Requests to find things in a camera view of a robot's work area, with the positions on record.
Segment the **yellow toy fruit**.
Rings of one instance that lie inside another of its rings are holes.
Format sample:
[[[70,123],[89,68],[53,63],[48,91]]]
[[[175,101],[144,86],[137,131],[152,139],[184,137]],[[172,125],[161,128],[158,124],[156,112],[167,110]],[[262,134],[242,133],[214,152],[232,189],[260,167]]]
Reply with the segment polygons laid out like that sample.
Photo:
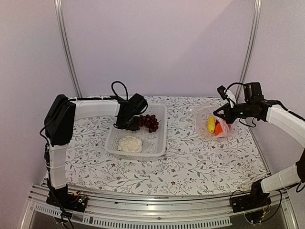
[[[215,118],[213,115],[209,116],[208,120],[207,120],[207,130],[209,133],[213,134],[214,130],[215,130]]]

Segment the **orange toy pumpkin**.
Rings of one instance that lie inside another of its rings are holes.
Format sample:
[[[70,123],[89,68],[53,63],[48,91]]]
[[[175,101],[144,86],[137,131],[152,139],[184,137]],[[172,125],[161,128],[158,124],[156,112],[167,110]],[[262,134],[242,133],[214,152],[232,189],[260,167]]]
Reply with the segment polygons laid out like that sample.
[[[219,121],[215,122],[215,135],[220,135],[224,132],[223,126]]]

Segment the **clear zip top bag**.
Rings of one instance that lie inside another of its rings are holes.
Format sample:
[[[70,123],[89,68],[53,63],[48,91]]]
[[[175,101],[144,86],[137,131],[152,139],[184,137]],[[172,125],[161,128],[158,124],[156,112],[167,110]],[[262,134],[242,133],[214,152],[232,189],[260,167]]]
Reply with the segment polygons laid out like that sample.
[[[201,107],[194,107],[192,113],[195,117],[195,130],[197,134],[205,139],[227,139],[233,137],[234,126],[227,124],[223,119],[213,114],[215,108],[204,104]]]

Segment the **purple toy grapes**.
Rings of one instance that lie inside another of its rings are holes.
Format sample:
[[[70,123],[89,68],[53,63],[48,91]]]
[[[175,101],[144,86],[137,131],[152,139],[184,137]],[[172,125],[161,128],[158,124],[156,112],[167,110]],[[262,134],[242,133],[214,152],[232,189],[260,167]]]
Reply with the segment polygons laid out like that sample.
[[[156,132],[159,128],[159,121],[156,115],[140,115],[139,127],[146,127],[149,133]]]

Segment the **white toy cauliflower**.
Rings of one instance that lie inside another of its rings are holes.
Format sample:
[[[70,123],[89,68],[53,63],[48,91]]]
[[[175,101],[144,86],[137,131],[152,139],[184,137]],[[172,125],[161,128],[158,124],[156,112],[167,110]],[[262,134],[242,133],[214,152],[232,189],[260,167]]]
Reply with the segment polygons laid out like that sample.
[[[142,140],[131,135],[124,136],[119,140],[117,149],[128,153],[140,153]]]

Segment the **white plastic basket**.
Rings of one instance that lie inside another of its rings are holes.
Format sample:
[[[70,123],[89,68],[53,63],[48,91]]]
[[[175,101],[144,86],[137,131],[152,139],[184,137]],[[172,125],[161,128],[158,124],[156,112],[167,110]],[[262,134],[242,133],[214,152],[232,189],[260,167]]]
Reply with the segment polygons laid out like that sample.
[[[145,127],[135,132],[110,127],[105,141],[105,151],[126,160],[156,161],[165,153],[167,138],[167,107],[164,104],[149,104],[145,115],[155,115],[159,125],[155,132],[149,133]],[[142,141],[142,151],[139,153],[124,152],[118,150],[119,140],[132,136]]]

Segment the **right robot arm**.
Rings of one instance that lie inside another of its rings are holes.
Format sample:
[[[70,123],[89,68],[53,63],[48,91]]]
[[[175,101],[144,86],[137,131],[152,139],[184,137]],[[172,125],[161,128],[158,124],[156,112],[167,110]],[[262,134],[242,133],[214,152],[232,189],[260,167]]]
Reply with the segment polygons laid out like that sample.
[[[217,91],[227,103],[214,110],[213,114],[233,124],[237,119],[253,118],[269,123],[293,138],[301,147],[305,146],[305,120],[286,108],[279,100],[267,100],[259,82],[240,83],[244,90],[244,103],[238,103],[228,87],[219,86]],[[272,191],[300,186],[305,182],[305,156],[286,169],[254,182],[251,194],[246,198],[250,208],[264,202],[265,194]]]

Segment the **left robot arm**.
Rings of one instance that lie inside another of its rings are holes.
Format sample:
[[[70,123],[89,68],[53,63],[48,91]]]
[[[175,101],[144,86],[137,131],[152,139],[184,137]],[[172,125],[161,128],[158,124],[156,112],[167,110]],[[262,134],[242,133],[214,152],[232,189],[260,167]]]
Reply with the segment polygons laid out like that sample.
[[[146,99],[134,94],[129,99],[117,95],[109,97],[87,97],[82,99],[58,95],[48,111],[40,135],[47,141],[45,161],[48,179],[52,189],[52,199],[60,207],[67,207],[71,197],[61,188],[67,186],[65,178],[65,158],[68,144],[72,139],[74,122],[79,119],[99,116],[116,117],[115,128],[137,131],[139,115],[148,108]]]

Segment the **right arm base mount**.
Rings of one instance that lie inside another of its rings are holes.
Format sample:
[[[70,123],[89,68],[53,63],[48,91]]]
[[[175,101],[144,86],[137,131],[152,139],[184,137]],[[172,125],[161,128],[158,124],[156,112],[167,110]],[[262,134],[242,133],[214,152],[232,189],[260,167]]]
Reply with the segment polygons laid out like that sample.
[[[270,193],[264,193],[260,184],[261,180],[254,182],[251,185],[249,194],[241,196],[230,196],[229,203],[232,206],[233,212],[242,212],[268,206],[271,204],[269,197]]]

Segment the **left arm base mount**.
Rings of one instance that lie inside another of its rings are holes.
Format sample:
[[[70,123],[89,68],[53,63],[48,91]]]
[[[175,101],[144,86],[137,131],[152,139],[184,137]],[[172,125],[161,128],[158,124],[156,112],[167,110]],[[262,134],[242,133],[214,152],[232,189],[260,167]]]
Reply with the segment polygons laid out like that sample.
[[[60,189],[50,188],[46,203],[64,210],[85,212],[88,202],[88,196],[79,191],[68,193],[68,186]]]

